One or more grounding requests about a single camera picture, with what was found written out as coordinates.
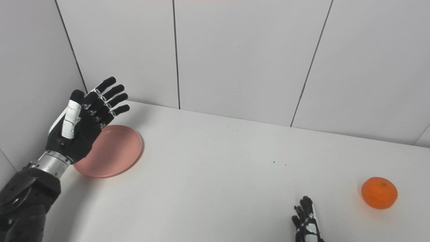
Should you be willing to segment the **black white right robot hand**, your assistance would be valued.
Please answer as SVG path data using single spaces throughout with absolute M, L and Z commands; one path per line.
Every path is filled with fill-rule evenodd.
M 312 199 L 303 196 L 299 203 L 294 206 L 296 214 L 292 216 L 292 222 L 295 225 L 295 241 L 324 242 Z

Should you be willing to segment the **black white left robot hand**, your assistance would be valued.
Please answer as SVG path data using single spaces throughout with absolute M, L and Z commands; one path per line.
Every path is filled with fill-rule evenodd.
M 125 87 L 109 77 L 87 94 L 74 90 L 66 108 L 49 129 L 45 152 L 65 157 L 75 164 L 85 158 L 102 129 L 115 117 L 130 110 Z

